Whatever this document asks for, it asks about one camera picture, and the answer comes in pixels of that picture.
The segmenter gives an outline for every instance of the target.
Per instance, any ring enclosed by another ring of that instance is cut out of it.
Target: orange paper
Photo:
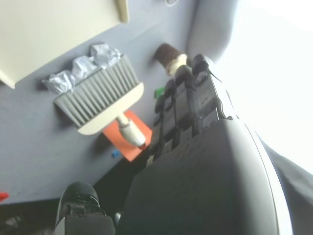
[[[132,111],[126,111],[125,116],[133,120],[133,122],[137,125],[142,134],[146,137],[145,143],[146,146],[148,146],[151,142],[151,129],[146,126],[146,124],[143,123]],[[112,144],[114,144],[117,149],[121,151],[124,157],[130,162],[142,152],[141,149],[131,145],[122,137],[121,133],[119,132],[117,121],[114,121],[112,124],[106,127],[102,133],[112,142]]]

